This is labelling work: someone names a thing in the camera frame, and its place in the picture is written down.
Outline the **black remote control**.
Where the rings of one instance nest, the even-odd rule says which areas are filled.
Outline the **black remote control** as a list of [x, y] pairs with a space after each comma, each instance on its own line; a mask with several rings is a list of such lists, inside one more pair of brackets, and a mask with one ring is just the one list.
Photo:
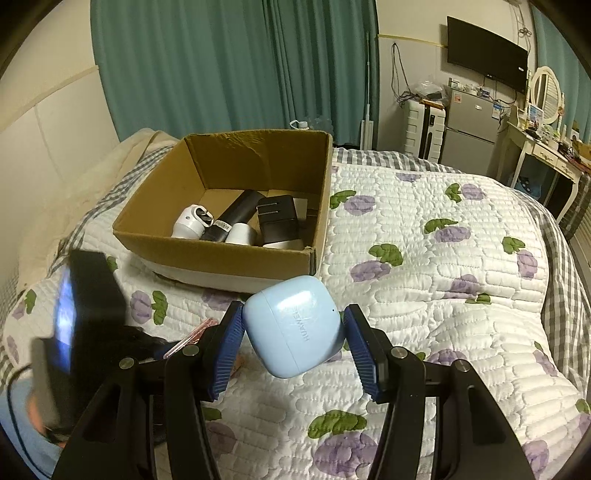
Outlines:
[[235, 223], [247, 223], [256, 213], [256, 206], [264, 195], [256, 190], [245, 190], [207, 228], [200, 240], [224, 242]]

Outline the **black wall television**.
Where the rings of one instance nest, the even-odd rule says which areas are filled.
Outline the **black wall television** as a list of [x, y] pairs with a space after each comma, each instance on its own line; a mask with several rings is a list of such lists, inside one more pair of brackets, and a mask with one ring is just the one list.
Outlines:
[[528, 51], [506, 38], [447, 17], [448, 62], [526, 93]]

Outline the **white cube item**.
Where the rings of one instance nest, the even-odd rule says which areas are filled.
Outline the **white cube item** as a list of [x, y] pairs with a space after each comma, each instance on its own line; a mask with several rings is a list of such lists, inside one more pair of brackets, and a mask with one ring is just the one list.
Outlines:
[[256, 243], [256, 230], [247, 223], [235, 223], [235, 225], [231, 226], [225, 242], [228, 244], [252, 246]]

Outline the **brown cardboard box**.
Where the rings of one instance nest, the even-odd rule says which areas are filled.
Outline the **brown cardboard box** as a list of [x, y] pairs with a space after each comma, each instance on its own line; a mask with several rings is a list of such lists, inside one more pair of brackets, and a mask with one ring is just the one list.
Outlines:
[[324, 131], [190, 134], [131, 195], [113, 234], [158, 275], [256, 293], [317, 274], [331, 173]]

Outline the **black power adapter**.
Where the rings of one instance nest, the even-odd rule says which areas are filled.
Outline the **black power adapter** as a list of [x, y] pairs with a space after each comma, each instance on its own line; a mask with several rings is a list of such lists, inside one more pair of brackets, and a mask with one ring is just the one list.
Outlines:
[[287, 250], [303, 250], [300, 222], [290, 195], [265, 197], [256, 205], [263, 247]]

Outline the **silver mini fridge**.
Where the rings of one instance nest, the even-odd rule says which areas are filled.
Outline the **silver mini fridge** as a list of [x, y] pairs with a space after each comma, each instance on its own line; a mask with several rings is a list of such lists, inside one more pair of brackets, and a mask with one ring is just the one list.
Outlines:
[[452, 89], [440, 163], [488, 176], [499, 127], [499, 111], [488, 99]]

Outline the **white dressing table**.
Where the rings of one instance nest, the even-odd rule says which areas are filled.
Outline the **white dressing table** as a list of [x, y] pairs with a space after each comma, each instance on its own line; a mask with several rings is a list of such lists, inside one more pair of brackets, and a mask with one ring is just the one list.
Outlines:
[[[506, 166], [506, 156], [511, 144], [514, 144], [520, 149], [520, 155], [518, 156], [516, 165], [511, 170], [509, 170]], [[502, 182], [506, 175], [512, 173], [513, 177], [509, 183], [509, 187], [514, 188], [527, 156], [532, 156], [538, 162], [541, 162], [554, 171], [554, 177], [552, 179], [550, 190], [543, 202], [544, 206], [548, 204], [549, 199], [558, 183], [559, 176], [568, 179], [572, 184], [571, 193], [564, 207], [556, 218], [556, 222], [559, 223], [575, 202], [579, 192], [579, 184], [583, 175], [583, 171], [575, 163], [569, 161], [566, 157], [560, 154], [557, 150], [551, 149], [540, 140], [537, 140], [527, 134], [525, 130], [520, 129], [517, 125], [507, 121], [506, 134], [500, 146], [496, 180], [498, 182]]]

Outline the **teal right curtain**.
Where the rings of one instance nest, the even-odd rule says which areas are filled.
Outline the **teal right curtain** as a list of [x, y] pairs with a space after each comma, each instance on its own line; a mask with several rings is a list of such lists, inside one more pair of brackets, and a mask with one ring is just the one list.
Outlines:
[[579, 137], [590, 142], [590, 77], [575, 52], [553, 22], [531, 6], [537, 44], [537, 64], [550, 67], [565, 94], [563, 121], [570, 130], [577, 122]]

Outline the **white floral quilt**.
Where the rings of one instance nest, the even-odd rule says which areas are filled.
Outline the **white floral quilt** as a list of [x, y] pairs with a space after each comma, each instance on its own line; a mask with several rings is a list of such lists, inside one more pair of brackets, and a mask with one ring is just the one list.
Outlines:
[[[590, 425], [590, 306], [547, 213], [495, 181], [397, 153], [335, 151], [320, 279], [394, 344], [470, 361], [538, 479]], [[363, 479], [386, 415], [348, 349], [280, 380], [249, 344], [204, 408], [225, 479]]]

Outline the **pink rose compact mirror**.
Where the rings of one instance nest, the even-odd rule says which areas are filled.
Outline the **pink rose compact mirror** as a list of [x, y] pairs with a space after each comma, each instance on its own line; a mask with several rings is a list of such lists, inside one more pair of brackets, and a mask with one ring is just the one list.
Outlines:
[[163, 359], [167, 359], [179, 350], [182, 350], [185, 346], [195, 345], [204, 334], [204, 331], [209, 327], [214, 327], [218, 324], [218, 321], [213, 318], [208, 318], [197, 327], [195, 327], [190, 334], [185, 336], [183, 339], [176, 342], [170, 347], [162, 356]]

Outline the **clear water jug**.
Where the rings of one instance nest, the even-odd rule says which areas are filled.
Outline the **clear water jug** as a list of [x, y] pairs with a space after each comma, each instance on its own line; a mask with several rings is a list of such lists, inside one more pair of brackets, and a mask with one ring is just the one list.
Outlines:
[[332, 121], [325, 117], [315, 117], [311, 119], [298, 120], [294, 119], [290, 121], [290, 129], [294, 130], [315, 130], [324, 131], [332, 134], [334, 129], [332, 128]]

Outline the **teal window curtain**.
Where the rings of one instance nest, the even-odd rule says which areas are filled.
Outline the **teal window curtain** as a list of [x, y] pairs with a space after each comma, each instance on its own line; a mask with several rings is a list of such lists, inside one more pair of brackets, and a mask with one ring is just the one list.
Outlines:
[[356, 146], [378, 111], [372, 1], [94, 1], [90, 24], [120, 138], [301, 120]]

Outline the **light blue earbuds case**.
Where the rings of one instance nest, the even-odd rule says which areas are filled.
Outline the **light blue earbuds case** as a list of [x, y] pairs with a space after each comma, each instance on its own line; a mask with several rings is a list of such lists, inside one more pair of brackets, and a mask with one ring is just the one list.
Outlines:
[[252, 295], [243, 305], [242, 318], [256, 355], [277, 378], [314, 369], [345, 342], [338, 307], [313, 276], [291, 278]]

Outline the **white suitcase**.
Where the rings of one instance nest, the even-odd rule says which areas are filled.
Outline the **white suitcase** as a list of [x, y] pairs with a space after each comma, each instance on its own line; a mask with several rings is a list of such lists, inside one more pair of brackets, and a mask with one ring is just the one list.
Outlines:
[[404, 152], [438, 163], [446, 127], [445, 107], [438, 103], [408, 100], [403, 111]]

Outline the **oval white mirror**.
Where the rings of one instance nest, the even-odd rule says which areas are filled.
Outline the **oval white mirror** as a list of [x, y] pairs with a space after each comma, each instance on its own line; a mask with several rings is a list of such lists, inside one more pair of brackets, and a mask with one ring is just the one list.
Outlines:
[[529, 84], [529, 103], [543, 112], [543, 123], [550, 125], [564, 113], [564, 94], [555, 72], [548, 66], [539, 67]]

